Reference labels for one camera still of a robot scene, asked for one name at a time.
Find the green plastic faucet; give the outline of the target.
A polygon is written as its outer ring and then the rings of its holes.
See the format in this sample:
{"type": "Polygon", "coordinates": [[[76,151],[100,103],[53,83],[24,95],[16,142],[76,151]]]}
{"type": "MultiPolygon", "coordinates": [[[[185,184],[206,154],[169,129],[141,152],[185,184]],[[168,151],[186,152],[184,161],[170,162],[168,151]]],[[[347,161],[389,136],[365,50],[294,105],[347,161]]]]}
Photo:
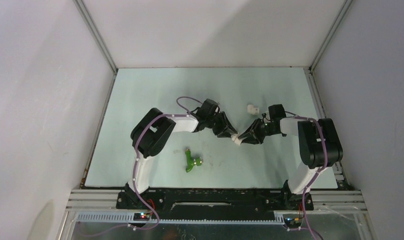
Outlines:
{"type": "Polygon", "coordinates": [[[200,156],[192,156],[191,150],[189,148],[185,149],[186,163],[187,166],[185,171],[189,173],[193,167],[199,167],[203,165],[203,159],[200,156]]]}

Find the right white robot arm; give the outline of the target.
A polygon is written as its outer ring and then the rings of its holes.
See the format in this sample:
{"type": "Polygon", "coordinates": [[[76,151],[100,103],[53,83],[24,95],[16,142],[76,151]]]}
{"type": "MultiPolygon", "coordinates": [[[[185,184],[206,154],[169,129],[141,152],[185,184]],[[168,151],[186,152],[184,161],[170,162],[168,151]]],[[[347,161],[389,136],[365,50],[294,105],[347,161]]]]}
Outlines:
{"type": "Polygon", "coordinates": [[[260,145],[267,136],[288,135],[298,138],[301,163],[295,174],[281,188],[281,204],[293,209],[306,199],[313,183],[326,170],[343,158],[343,148],[331,118],[314,119],[299,116],[275,104],[268,108],[269,118],[256,119],[232,140],[240,144],[260,145]]]}

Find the white elbow fitting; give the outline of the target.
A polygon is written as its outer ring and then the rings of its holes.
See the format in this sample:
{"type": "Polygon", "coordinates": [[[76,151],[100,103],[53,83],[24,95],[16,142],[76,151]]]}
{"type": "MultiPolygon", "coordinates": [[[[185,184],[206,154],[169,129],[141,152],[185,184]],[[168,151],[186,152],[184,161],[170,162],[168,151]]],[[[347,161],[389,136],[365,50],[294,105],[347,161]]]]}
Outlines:
{"type": "Polygon", "coordinates": [[[237,134],[232,134],[231,140],[238,146],[240,146],[242,144],[242,139],[240,139],[237,134]]]}

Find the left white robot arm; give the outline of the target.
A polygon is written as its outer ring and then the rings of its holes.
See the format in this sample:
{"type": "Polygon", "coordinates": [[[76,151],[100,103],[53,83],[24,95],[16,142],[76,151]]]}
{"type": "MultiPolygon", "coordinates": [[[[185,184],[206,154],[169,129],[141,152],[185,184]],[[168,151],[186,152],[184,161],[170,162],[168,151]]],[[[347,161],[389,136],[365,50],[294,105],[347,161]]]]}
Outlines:
{"type": "Polygon", "coordinates": [[[148,176],[153,165],[151,159],[163,150],[171,134],[197,133],[204,129],[211,129],[218,138],[237,135],[226,113],[209,98],[194,110],[186,108],[184,114],[164,113],[156,107],[151,108],[130,133],[136,157],[132,177],[125,187],[129,203],[135,208],[147,204],[145,191],[149,188],[148,176]]]}

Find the white elbow fitting far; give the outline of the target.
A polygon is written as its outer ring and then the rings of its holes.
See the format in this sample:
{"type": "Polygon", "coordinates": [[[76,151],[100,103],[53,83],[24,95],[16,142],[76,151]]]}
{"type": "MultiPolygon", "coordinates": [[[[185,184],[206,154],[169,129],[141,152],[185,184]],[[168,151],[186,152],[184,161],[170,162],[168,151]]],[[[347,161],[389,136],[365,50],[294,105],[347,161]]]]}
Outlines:
{"type": "Polygon", "coordinates": [[[259,108],[256,107],[256,106],[254,106],[254,105],[252,105],[252,104],[249,104],[249,105],[247,106],[247,112],[248,112],[249,114],[251,114],[251,115],[257,116],[257,115],[259,115],[259,108]]]}

